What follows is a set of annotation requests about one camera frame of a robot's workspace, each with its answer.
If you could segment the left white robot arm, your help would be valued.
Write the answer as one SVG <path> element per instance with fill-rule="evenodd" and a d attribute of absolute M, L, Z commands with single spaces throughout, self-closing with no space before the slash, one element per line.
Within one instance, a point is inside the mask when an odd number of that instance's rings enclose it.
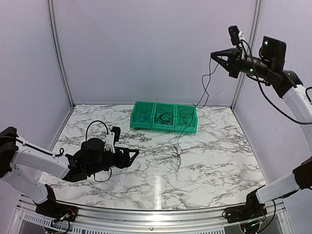
<path fill-rule="evenodd" d="M 53 189 L 38 182 L 21 166 L 50 173 L 64 181 L 86 180 L 113 167 L 130 167 L 139 150 L 117 147 L 120 128 L 107 131 L 106 140 L 88 138 L 82 142 L 74 154 L 66 154 L 60 149 L 58 154 L 34 145 L 17 134 L 15 127 L 8 127 L 0 133 L 0 179 L 27 195 L 36 207 L 51 217 L 60 215 L 62 209 L 57 202 Z"/>

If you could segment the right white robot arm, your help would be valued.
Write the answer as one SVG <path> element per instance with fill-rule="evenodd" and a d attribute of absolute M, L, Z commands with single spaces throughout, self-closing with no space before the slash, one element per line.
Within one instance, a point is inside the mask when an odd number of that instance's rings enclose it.
<path fill-rule="evenodd" d="M 267 36 L 263 37 L 259 57 L 252 53 L 244 39 L 235 39 L 234 48 L 211 53 L 211 58 L 222 66 L 230 77 L 237 78 L 245 73 L 260 86 L 260 92 L 266 101 L 280 114 L 293 123 L 299 124 L 309 145 L 312 144 L 312 100 L 307 96 L 308 89 L 298 75 L 284 69 L 286 43 Z M 265 94 L 261 84 L 272 86 L 280 99 L 290 110 L 290 114 L 282 111 Z M 312 160 L 309 158 L 293 171 L 274 182 L 271 182 L 249 193 L 246 204 L 242 206 L 242 215 L 252 218 L 268 201 L 288 197 L 299 190 L 312 187 Z"/>

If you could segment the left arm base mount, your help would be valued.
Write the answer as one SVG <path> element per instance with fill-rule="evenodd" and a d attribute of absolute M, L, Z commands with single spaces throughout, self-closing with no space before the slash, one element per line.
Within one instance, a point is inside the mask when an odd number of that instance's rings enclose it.
<path fill-rule="evenodd" d="M 36 213 L 53 218 L 56 221 L 67 220 L 74 222 L 77 217 L 78 208 L 62 203 L 42 203 L 36 204 Z"/>

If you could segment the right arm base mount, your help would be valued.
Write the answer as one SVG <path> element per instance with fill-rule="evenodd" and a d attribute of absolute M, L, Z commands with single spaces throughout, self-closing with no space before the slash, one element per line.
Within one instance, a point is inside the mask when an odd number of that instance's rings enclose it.
<path fill-rule="evenodd" d="M 222 217 L 227 219 L 228 223 L 235 223 L 264 217 L 266 214 L 267 210 L 265 205 L 252 208 L 251 211 L 246 208 L 246 205 L 238 205 L 225 208 Z"/>

